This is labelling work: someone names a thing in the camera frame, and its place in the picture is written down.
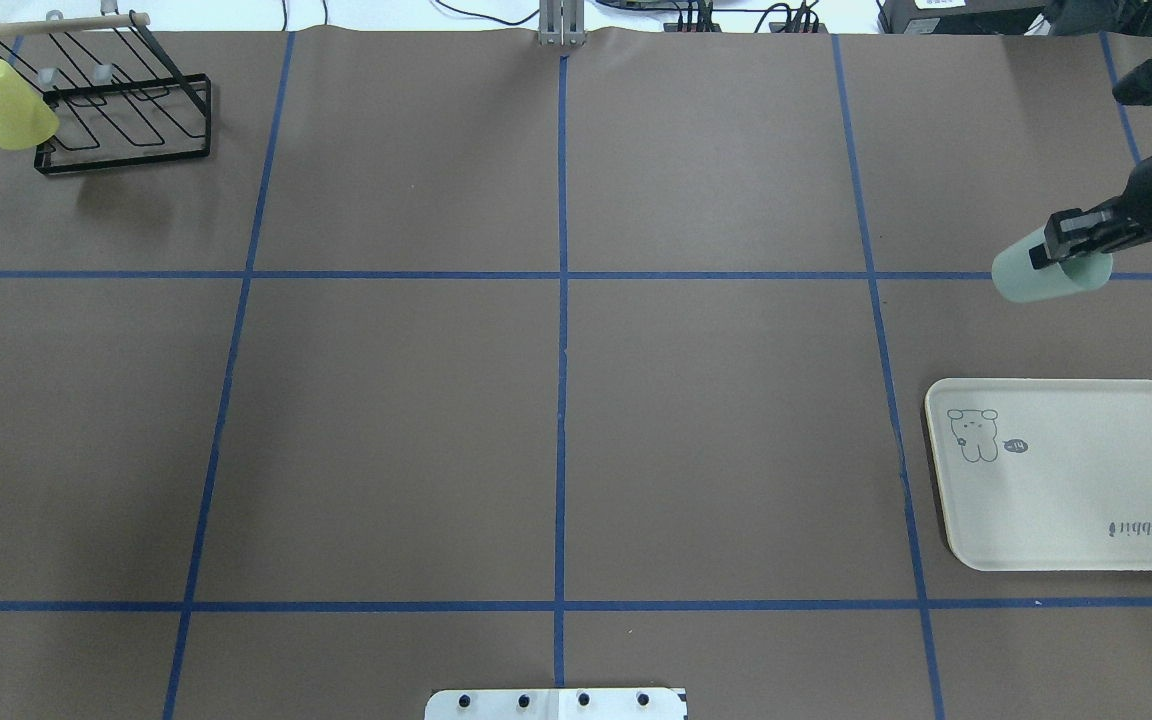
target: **white tray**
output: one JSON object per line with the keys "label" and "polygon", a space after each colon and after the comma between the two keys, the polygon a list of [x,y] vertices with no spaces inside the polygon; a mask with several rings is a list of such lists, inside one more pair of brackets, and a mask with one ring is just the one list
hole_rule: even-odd
{"label": "white tray", "polygon": [[977,570],[1152,570],[1152,381],[927,391],[945,529]]}

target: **rack wire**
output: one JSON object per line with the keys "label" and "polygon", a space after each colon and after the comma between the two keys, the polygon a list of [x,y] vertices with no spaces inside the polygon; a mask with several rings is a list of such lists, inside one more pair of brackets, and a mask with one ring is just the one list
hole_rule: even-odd
{"label": "rack wire", "polygon": [[[41,22],[0,24],[0,59],[60,118],[33,167],[55,174],[210,156],[210,78],[180,71],[146,14],[101,6],[100,17],[52,10]],[[15,36],[45,40],[26,51],[3,40]]]}

